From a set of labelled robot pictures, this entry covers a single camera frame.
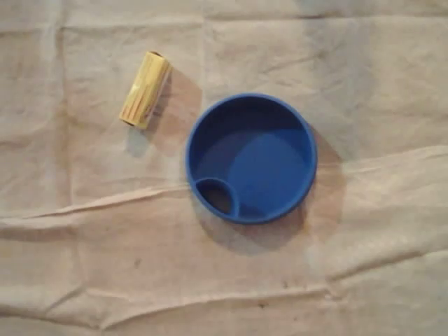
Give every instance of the yellow battery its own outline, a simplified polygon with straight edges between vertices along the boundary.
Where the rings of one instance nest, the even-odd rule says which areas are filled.
[[[146,129],[172,70],[171,64],[156,52],[147,52],[120,113],[120,119]]]

